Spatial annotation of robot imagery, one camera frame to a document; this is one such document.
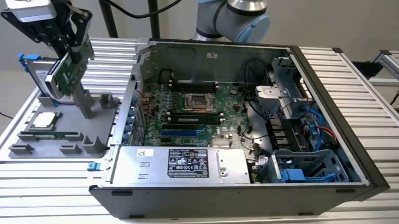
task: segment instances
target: circuit board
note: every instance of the circuit board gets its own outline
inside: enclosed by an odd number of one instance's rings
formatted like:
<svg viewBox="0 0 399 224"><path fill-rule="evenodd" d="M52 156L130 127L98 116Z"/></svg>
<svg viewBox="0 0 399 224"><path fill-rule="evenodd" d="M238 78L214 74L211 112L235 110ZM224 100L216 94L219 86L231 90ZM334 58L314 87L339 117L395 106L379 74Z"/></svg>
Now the circuit board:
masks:
<svg viewBox="0 0 399 224"><path fill-rule="evenodd" d="M86 71L87 60L92 55L90 40L87 40L87 42L82 45L79 53L82 55L82 60L78 64L71 63L71 58L68 57L68 59L63 62L62 60L56 61L55 66L52 68L54 70L58 67L58 64L63 63L60 65L59 70L56 70L54 76L56 78L59 88L66 96L70 96L74 93L74 89L79 84L84 74L82 71Z"/></svg>
<svg viewBox="0 0 399 224"><path fill-rule="evenodd" d="M218 125L196 125L198 136L164 136L163 125L168 124L168 110L182 111L184 109L184 98L187 94L171 92L164 84L150 83L146 85L144 95L152 96L146 99L148 103L146 114L146 146L191 146L211 147L212 139L228 139L230 148L250 149L252 142L238 133L250 125L247 112L243 111L243 94L236 91L238 87L231 84L220 84L216 93L212 93L212 106L223 113L223 121Z"/></svg>

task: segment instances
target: sticker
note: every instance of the sticker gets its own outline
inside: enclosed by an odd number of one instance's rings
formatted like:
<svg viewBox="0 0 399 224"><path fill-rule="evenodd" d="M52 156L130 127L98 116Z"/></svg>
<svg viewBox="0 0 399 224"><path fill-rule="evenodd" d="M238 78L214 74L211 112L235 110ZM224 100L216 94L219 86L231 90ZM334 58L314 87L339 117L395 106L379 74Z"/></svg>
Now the sticker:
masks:
<svg viewBox="0 0 399 224"><path fill-rule="evenodd" d="M168 161L170 177L210 177L208 151L206 149L170 149Z"/></svg>
<svg viewBox="0 0 399 224"><path fill-rule="evenodd" d="M218 54L215 54L215 53L207 53L207 58L218 59Z"/></svg>
<svg viewBox="0 0 399 224"><path fill-rule="evenodd" d="M48 75L48 71L46 70L38 70L36 71L36 75L40 77L40 79L44 81L46 80L46 76Z"/></svg>
<svg viewBox="0 0 399 224"><path fill-rule="evenodd" d="M154 149L152 148L142 148L138 150L138 157L154 156Z"/></svg>

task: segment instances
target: blue drive bracket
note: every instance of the blue drive bracket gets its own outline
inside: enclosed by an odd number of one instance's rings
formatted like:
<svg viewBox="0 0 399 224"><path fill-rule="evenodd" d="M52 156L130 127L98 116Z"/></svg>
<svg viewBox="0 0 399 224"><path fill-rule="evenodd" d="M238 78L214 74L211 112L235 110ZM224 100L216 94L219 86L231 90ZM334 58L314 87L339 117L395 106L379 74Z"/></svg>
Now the blue drive bracket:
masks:
<svg viewBox="0 0 399 224"><path fill-rule="evenodd" d="M42 95L44 96L44 91L43 91L43 89L40 88L39 83L38 83L38 81L36 81L36 79L34 78L34 75L32 75L32 73L31 73L30 67L27 66L27 63L26 63L27 60L39 60L42 57L40 57L40 55L27 55L26 57L24 57L24 56L26 56L24 53L19 53L19 54L18 54L18 57L19 57L19 63L22 64L22 66L23 66L23 68L24 68L24 71L31 75L31 77L32 77L32 79L34 79L34 81L35 81L35 84L36 84L36 86L38 86L38 88L39 88L39 90L40 90L40 92L42 92Z"/></svg>

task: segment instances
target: blue tab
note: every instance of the blue tab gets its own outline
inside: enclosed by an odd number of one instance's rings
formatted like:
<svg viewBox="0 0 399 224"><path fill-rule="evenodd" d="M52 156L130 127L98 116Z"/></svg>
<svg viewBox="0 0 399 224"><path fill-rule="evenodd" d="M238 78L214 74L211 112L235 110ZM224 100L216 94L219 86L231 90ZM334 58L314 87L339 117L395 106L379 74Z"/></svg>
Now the blue tab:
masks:
<svg viewBox="0 0 399 224"><path fill-rule="evenodd" d="M100 167L102 167L102 163L99 162L91 162L88 163L88 166L87 166L87 171L102 171L100 170Z"/></svg>
<svg viewBox="0 0 399 224"><path fill-rule="evenodd" d="M40 59L40 55L27 55L26 60L38 60Z"/></svg>

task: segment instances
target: green circuit board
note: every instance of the green circuit board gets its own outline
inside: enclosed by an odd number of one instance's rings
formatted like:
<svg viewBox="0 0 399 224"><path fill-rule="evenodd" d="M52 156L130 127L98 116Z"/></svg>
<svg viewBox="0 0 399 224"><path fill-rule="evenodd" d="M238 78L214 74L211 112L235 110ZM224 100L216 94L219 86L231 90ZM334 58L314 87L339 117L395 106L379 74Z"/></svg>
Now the green circuit board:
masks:
<svg viewBox="0 0 399 224"><path fill-rule="evenodd" d="M198 136L163 136L162 125L168 124L167 111L182 111L184 108L184 93L176 93L167 90L164 84L150 83L146 86L144 95L152 96L147 99L148 107L154 109L152 112L146 112L146 146L190 146L190 147L210 147L212 139L230 138L230 148L250 148L252 143L248 140L242 140L238 134L238 126L242 130L250 125L247 113L243 112L243 94L236 95L230 93L231 90L238 90L238 87L231 84L220 84L216 93L212 93L212 104L218 112L223 112L224 121L220 125L196 125ZM171 141L162 142L162 137L171 138Z"/></svg>

